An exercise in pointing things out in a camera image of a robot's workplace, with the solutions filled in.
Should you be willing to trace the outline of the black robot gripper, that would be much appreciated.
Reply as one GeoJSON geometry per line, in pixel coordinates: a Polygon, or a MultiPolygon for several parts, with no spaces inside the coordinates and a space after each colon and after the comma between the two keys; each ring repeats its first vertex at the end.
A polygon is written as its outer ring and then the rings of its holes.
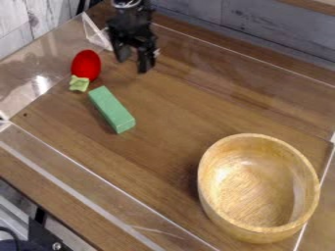
{"type": "Polygon", "coordinates": [[[125,62],[131,48],[137,50],[137,71],[144,74],[156,63],[157,37],[151,30],[155,8],[151,0],[111,0],[115,16],[107,21],[112,50],[119,63],[125,62]]]}

